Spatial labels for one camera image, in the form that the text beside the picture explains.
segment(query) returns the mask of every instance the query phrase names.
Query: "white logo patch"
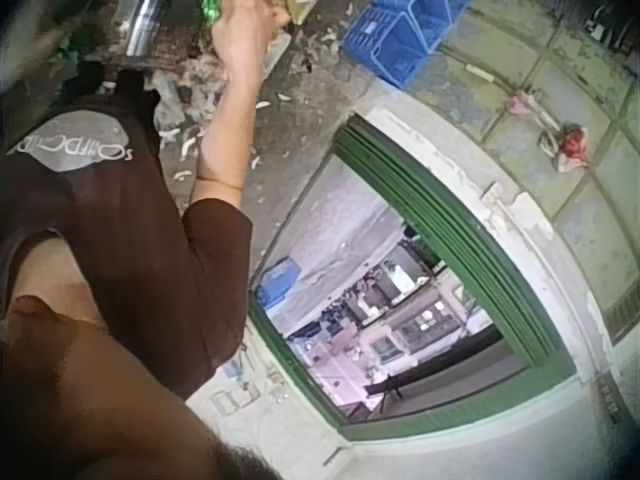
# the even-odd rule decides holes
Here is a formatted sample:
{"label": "white logo patch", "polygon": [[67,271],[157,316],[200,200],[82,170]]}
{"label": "white logo patch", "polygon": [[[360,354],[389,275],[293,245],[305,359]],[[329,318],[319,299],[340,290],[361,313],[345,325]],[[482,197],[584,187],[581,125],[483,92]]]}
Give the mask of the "white logo patch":
{"label": "white logo patch", "polygon": [[69,172],[94,163],[131,160],[127,133],[115,118],[78,110],[41,125],[9,152],[28,153],[54,172]]}

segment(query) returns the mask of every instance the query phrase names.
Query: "blue box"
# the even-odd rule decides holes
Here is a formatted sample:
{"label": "blue box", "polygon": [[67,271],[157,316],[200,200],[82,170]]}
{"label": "blue box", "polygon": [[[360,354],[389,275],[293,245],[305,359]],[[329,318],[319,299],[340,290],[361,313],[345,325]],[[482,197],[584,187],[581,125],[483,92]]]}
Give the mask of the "blue box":
{"label": "blue box", "polygon": [[460,15],[471,5],[473,0],[449,0],[449,10],[451,11],[451,21],[456,23]]}
{"label": "blue box", "polygon": [[448,0],[374,0],[374,4],[405,12],[420,31],[429,53],[435,51],[453,25]]}
{"label": "blue box", "polygon": [[405,89],[429,52],[415,23],[404,12],[369,5],[345,36],[342,47],[378,77]]}
{"label": "blue box", "polygon": [[301,269],[290,257],[280,260],[264,272],[256,288],[258,303],[265,310],[282,302],[300,276]]}

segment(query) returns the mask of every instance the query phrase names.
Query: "debris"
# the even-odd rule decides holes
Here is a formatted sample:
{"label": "debris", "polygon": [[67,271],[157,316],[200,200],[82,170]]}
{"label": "debris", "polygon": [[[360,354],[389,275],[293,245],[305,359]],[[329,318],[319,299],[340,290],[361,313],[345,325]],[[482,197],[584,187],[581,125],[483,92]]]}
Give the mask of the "debris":
{"label": "debris", "polygon": [[538,92],[530,93],[524,90],[518,90],[505,102],[505,108],[509,113],[520,116],[531,116],[535,122],[545,130],[549,129],[553,132],[560,131],[560,125],[547,113],[547,111],[538,103],[535,95]]}
{"label": "debris", "polygon": [[178,135],[179,133],[180,129],[174,128],[173,130],[161,130],[158,132],[158,135],[160,135],[160,138],[165,139],[167,142],[175,142],[176,135]]}
{"label": "debris", "polygon": [[155,88],[161,99],[154,116],[158,130],[172,129],[186,120],[176,87],[177,80],[177,75],[162,70],[156,70],[151,77],[149,88]]}
{"label": "debris", "polygon": [[180,172],[177,172],[173,176],[173,179],[177,180],[178,182],[184,182],[185,178],[190,177],[192,175],[193,175],[193,172],[191,170],[182,170]]}
{"label": "debris", "polygon": [[222,66],[213,55],[203,54],[185,60],[184,73],[178,80],[179,89],[191,90],[189,102],[185,102],[188,103],[185,113],[201,126],[208,124],[216,111],[224,85]]}
{"label": "debris", "polygon": [[289,47],[290,43],[291,43],[291,35],[285,32],[280,32],[276,40],[272,42],[271,46],[269,47],[269,50],[267,50],[267,54],[264,57],[264,78],[265,79],[271,74],[276,64],[278,63],[280,58],[282,58],[282,55],[284,55],[284,52]]}
{"label": "debris", "polygon": [[553,167],[559,173],[576,168],[587,168],[588,131],[582,125],[566,123],[558,135],[544,131],[538,140],[538,146],[551,158]]}
{"label": "debris", "polygon": [[321,42],[326,42],[328,40],[336,40],[338,38],[338,34],[336,32],[329,32],[324,37],[320,39]]}
{"label": "debris", "polygon": [[496,79],[494,75],[491,75],[489,72],[485,72],[481,68],[478,68],[475,65],[471,65],[470,63],[467,63],[464,68],[467,72],[472,73],[476,77],[480,77],[489,83],[493,83],[493,81]]}
{"label": "debris", "polygon": [[187,159],[189,149],[194,143],[196,143],[196,137],[192,137],[182,144],[182,156],[180,157],[181,162],[184,162]]}
{"label": "debris", "polygon": [[331,51],[331,55],[337,55],[340,51],[340,42],[337,40],[333,42],[331,47],[329,47],[329,50]]}
{"label": "debris", "polygon": [[180,133],[179,128],[159,131],[158,135],[160,135],[160,150],[164,150],[164,147],[167,143],[174,143],[176,141],[176,135],[178,135],[178,133]]}

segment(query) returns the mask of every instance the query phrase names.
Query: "green window frame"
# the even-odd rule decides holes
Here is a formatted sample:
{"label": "green window frame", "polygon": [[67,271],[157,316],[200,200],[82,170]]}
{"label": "green window frame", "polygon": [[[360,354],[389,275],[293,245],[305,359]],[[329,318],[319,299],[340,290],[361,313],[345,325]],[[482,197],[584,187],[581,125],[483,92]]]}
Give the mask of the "green window frame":
{"label": "green window frame", "polygon": [[495,415],[575,374],[575,365],[531,286],[484,226],[427,168],[362,117],[351,117],[331,153],[378,192],[449,265],[527,366],[502,383],[428,411],[351,424],[271,324],[255,296],[249,313],[268,348],[326,421],[350,441],[435,432]]}

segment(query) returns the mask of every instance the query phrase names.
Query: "concrete floor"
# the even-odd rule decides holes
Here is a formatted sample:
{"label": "concrete floor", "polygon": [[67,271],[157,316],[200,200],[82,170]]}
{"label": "concrete floor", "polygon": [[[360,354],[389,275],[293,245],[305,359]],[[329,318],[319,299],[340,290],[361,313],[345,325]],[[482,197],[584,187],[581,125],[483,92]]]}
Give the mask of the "concrete floor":
{"label": "concrete floor", "polygon": [[[260,161],[248,176],[243,203],[254,223],[252,274],[287,253],[279,248],[270,255],[274,240],[282,237],[301,195],[317,176],[337,127],[374,81],[342,52],[332,54],[330,40],[320,41],[328,28],[342,38],[368,1],[353,2],[351,16],[346,14],[349,3],[319,2],[264,85],[260,99],[271,105],[258,111],[255,149]],[[305,55],[313,64],[310,73],[299,68]],[[488,83],[470,74],[467,63],[496,80]],[[49,87],[64,75],[50,74],[34,76],[25,87],[32,108],[22,108],[17,96],[11,99],[14,133],[28,128],[29,112],[53,98]],[[508,96],[529,85],[543,92],[542,103],[558,121],[588,128],[593,168],[556,173],[536,146],[540,129],[505,114]],[[47,95],[34,93],[47,88]],[[278,93],[292,100],[283,102]],[[605,312],[638,285],[640,94],[637,82],[598,45],[544,13],[533,0],[474,0],[409,93],[465,132],[531,193],[573,250]],[[163,165],[183,208],[191,184],[173,175],[192,170],[195,156],[186,162],[179,162],[179,156],[175,146],[168,148]],[[321,250],[314,246],[316,255]]]}

